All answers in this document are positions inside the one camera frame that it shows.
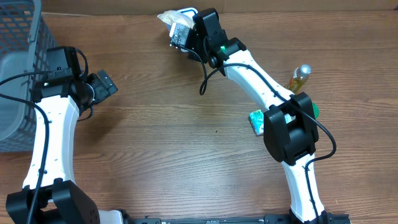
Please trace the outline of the brown Pantree snack pouch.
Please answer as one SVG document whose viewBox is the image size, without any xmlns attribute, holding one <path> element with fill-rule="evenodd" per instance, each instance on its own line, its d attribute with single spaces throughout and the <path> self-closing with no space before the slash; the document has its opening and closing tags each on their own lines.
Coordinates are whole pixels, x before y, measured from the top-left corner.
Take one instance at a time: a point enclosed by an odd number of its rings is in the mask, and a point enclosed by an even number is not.
<svg viewBox="0 0 398 224">
<path fill-rule="evenodd" d="M 157 18 L 166 24 L 169 31 L 170 46 L 176 49 L 182 46 L 181 51 L 188 52 L 189 50 L 186 50 L 184 45 L 187 41 L 189 31 L 195 25 L 193 16 L 186 16 L 181 12 L 169 10 L 159 14 Z"/>
</svg>

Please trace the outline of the teal white carton pack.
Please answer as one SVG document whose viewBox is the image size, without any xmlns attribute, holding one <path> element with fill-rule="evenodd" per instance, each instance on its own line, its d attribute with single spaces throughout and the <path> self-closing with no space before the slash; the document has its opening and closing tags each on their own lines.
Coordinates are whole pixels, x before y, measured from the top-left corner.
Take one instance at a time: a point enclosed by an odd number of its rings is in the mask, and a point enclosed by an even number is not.
<svg viewBox="0 0 398 224">
<path fill-rule="evenodd" d="M 257 136 L 264 134 L 264 114 L 261 110 L 250 112 L 249 121 Z"/>
</svg>

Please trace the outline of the green white round jar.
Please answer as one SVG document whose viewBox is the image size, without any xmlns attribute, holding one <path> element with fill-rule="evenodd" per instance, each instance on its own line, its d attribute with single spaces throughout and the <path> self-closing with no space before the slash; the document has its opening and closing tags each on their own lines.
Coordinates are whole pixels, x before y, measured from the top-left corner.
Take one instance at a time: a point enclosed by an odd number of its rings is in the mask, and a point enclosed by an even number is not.
<svg viewBox="0 0 398 224">
<path fill-rule="evenodd" d="M 320 110 L 315 103 L 312 103 L 312 106 L 313 106 L 314 117 L 315 119 L 317 119 L 319 117 Z"/>
</svg>

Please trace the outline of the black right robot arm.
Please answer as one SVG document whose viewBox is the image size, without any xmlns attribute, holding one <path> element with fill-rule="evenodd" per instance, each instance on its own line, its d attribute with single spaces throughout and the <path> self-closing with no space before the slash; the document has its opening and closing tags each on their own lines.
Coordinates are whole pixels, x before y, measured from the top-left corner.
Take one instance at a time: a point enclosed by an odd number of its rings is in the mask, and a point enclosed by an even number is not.
<svg viewBox="0 0 398 224">
<path fill-rule="evenodd" d="M 208 63 L 215 72 L 237 83 L 264 115 L 264 144 L 281 163 L 290 190 L 290 211 L 282 216 L 289 223 L 328 223 L 321 203 L 313 163 L 318 130 L 313 103 L 305 93 L 298 95 L 277 83 L 254 60 L 237 38 L 229 39 L 214 8 L 194 14 L 193 27 L 183 28 L 177 46 L 190 58 Z"/>
</svg>

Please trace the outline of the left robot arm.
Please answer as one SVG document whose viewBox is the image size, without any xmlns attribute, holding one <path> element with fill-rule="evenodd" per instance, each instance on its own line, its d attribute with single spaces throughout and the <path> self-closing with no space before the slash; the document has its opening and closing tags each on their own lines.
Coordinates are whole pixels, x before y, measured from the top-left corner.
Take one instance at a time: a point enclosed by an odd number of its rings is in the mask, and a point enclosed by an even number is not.
<svg viewBox="0 0 398 224">
<path fill-rule="evenodd" d="M 80 115 L 118 88 L 108 74 L 81 68 L 83 52 L 74 47 L 48 49 L 50 68 L 41 72 L 32 100 L 34 150 L 22 190 L 9 194 L 6 210 L 14 223 L 129 223 L 124 210 L 100 210 L 75 183 L 73 144 Z"/>
</svg>

